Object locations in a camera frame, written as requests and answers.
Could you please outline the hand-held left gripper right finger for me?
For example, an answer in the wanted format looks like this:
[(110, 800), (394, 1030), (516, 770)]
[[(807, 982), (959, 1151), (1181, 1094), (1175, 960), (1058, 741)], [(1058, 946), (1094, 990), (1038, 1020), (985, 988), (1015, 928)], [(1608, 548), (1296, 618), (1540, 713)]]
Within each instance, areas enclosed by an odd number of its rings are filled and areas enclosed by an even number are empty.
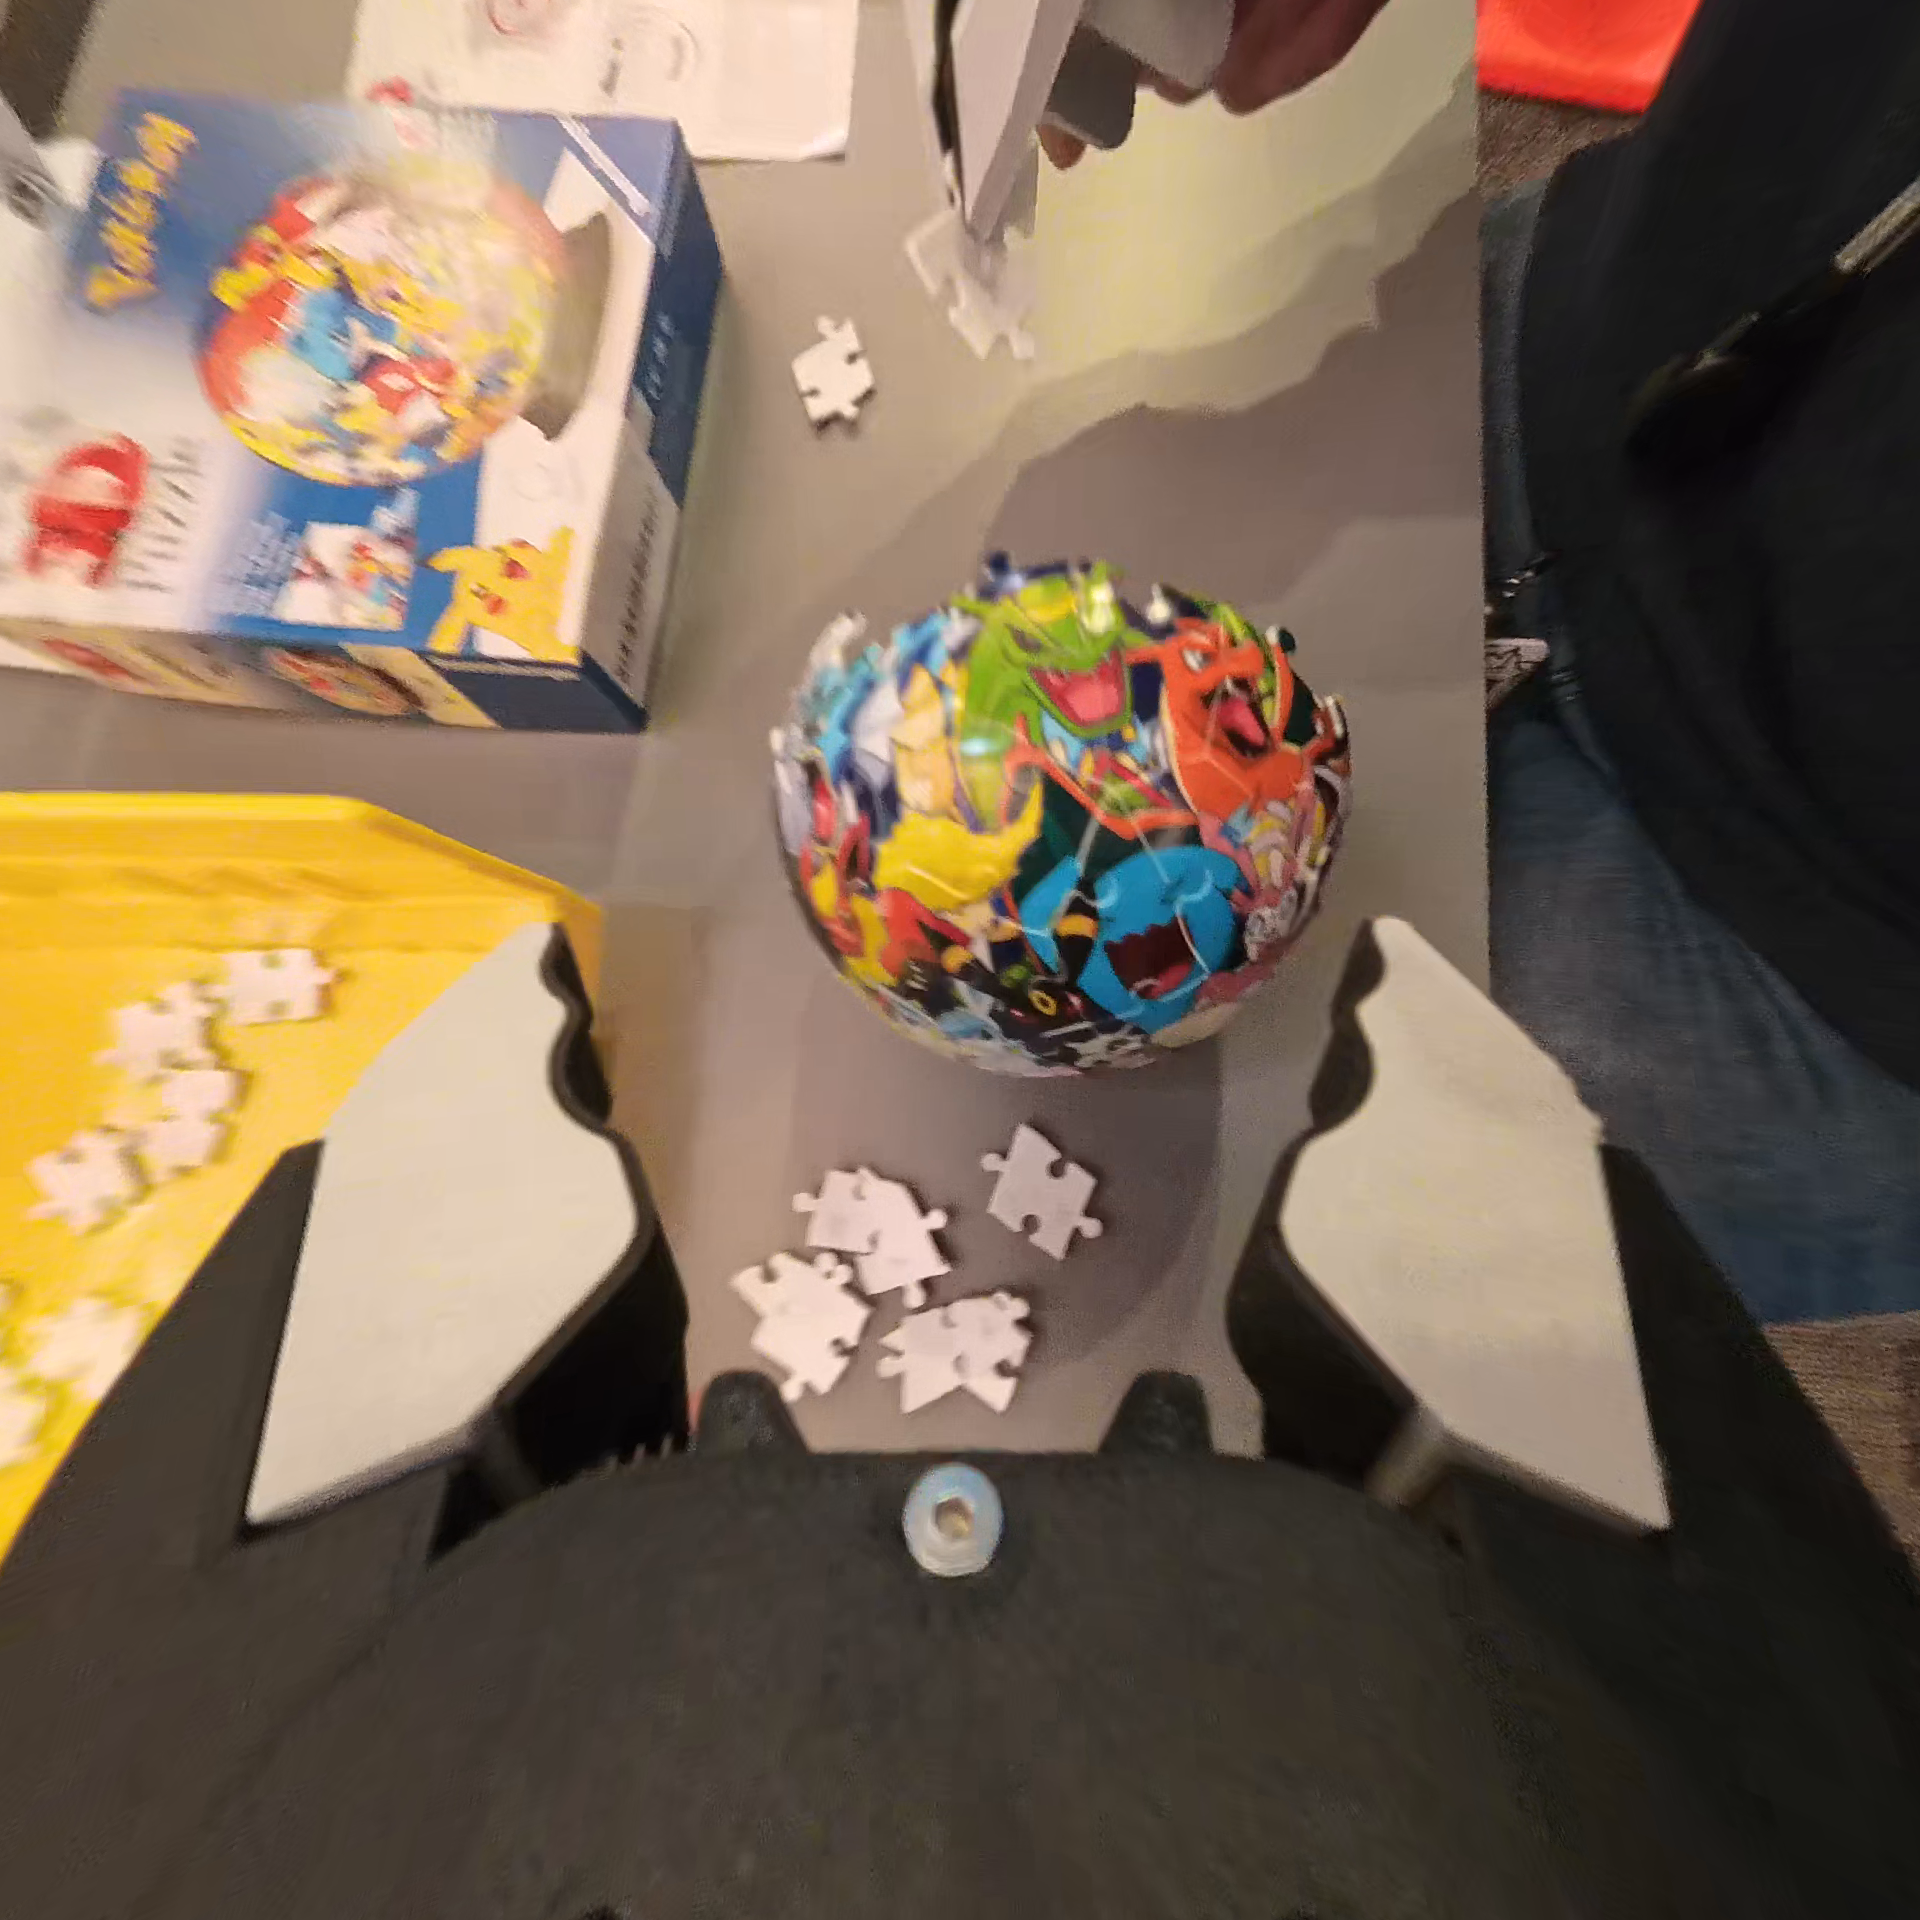
[(1399, 1508), (1477, 1472), (1668, 1526), (1599, 1121), (1402, 918), (1352, 941), (1226, 1334), (1265, 1456)]

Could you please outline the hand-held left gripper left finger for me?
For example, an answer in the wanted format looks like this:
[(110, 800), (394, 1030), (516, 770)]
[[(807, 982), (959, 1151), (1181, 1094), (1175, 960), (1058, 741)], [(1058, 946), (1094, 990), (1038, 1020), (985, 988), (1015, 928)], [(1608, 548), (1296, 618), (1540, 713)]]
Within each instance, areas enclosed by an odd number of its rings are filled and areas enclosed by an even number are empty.
[(559, 922), (389, 1041), (320, 1138), (247, 1485), (258, 1529), (466, 1465), (510, 1501), (688, 1442), (688, 1301)]

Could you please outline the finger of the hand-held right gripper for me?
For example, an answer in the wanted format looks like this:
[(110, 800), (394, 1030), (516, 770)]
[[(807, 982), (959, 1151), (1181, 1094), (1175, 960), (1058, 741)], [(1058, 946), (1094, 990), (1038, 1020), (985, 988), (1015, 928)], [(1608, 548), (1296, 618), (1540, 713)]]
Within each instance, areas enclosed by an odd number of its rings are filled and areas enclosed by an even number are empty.
[(952, 34), (966, 7), (966, 2), (901, 2), (914, 112), (946, 205), (959, 223), (966, 218), (966, 164), (958, 112)]
[(959, 2), (950, 14), (950, 129), (968, 234), (1001, 237), (1061, 73), (1079, 2)]

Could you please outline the single white puzzle piece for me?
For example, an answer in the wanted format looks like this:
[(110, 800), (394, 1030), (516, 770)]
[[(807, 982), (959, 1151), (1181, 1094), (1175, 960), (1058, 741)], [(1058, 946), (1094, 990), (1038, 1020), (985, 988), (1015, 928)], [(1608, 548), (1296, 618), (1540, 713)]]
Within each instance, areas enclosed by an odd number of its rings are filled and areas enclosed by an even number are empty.
[(853, 320), (815, 318), (815, 338), (791, 359), (791, 376), (813, 429), (856, 425), (874, 374)]
[(1028, 326), (1036, 285), (1005, 244), (981, 242), (962, 214), (943, 208), (903, 240), (908, 264), (962, 345), (978, 361), (997, 351), (1030, 362), (1038, 342)]

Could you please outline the colourful puzzle ball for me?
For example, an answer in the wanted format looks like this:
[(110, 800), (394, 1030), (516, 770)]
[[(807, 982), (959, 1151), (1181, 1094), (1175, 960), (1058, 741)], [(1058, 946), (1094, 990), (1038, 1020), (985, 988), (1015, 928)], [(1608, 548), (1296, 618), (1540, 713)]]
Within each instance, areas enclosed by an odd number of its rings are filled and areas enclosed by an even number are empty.
[(968, 1065), (1134, 1069), (1302, 940), (1352, 806), (1296, 638), (1103, 560), (986, 554), (930, 612), (838, 614), (770, 730), (783, 877), (829, 967)]

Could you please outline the scattered white puzzle pieces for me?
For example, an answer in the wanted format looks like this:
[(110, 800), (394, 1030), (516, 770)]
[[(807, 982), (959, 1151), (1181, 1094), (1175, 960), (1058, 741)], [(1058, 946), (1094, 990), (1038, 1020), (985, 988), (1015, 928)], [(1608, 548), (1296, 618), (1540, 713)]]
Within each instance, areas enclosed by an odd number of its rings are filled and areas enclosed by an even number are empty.
[(53, 1119), (4, 1112), (4, 1477), (53, 1469), (173, 1308), (270, 1109), (258, 1036), (343, 982), (312, 949), (217, 952), (101, 1017)]

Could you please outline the cluster of white puzzle pieces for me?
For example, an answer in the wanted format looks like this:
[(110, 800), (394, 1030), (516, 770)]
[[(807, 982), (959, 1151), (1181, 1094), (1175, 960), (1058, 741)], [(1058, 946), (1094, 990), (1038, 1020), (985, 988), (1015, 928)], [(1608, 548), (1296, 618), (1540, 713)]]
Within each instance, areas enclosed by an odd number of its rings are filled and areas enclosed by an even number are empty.
[(783, 1402), (829, 1397), (862, 1358), (903, 1417), (950, 1397), (993, 1414), (1015, 1402), (1039, 1337), (1032, 1289), (964, 1286), (946, 1207), (868, 1166), (828, 1167), (789, 1207), (791, 1244), (725, 1282)]

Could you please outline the blue puzzle box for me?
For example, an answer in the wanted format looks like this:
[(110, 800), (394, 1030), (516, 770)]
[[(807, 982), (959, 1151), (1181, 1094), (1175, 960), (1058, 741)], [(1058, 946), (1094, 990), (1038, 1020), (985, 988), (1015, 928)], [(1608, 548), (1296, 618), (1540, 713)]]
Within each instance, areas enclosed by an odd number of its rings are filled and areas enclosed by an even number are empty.
[(4, 223), (4, 664), (647, 729), (721, 289), (679, 124), (125, 87)]

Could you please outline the white paper sheet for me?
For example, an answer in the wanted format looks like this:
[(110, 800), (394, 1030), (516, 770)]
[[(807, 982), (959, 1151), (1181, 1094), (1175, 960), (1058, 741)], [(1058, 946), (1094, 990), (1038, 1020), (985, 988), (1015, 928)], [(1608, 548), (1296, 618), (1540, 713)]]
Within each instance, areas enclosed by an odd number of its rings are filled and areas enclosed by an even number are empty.
[(345, 88), (666, 118), (696, 159), (837, 159), (856, 2), (362, 2)]

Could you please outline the yellow plastic tray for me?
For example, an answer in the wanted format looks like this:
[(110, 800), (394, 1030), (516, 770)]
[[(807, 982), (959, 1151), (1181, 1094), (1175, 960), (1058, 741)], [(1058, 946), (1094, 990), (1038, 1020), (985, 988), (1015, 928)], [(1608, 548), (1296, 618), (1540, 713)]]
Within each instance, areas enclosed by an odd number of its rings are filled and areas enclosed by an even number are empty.
[[(103, 1044), (101, 1017), (201, 976), (217, 952), (312, 949), (343, 972), (332, 1014), (258, 1036), (268, 1114), (186, 1279), (290, 1144), (322, 1134), (398, 1032), (516, 928), (559, 922), (598, 1000), (606, 917), (568, 886), (361, 800), (7, 793), (1, 800), (4, 1112), (53, 1119), (54, 1066)], [(4, 1477), (8, 1552), (47, 1472)]]

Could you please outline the orange red object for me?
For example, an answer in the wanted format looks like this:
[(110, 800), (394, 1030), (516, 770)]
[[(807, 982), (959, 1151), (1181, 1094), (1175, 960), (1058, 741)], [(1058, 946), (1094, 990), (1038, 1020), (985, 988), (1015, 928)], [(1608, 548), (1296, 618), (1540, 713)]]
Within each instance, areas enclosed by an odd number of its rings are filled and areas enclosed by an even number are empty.
[(1477, 82), (1509, 97), (1644, 112), (1698, 2), (1477, 2)]

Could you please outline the white printed key tag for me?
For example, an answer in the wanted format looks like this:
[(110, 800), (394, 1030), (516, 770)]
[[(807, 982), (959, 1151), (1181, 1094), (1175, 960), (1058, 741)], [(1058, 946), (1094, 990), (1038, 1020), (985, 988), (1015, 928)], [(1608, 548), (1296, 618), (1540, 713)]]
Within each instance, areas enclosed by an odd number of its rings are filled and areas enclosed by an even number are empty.
[(1490, 578), (1480, 600), (1480, 687), (1492, 716), (1549, 657), (1546, 638), (1536, 632), (1542, 586), (1551, 554), (1536, 554), (1521, 566)]

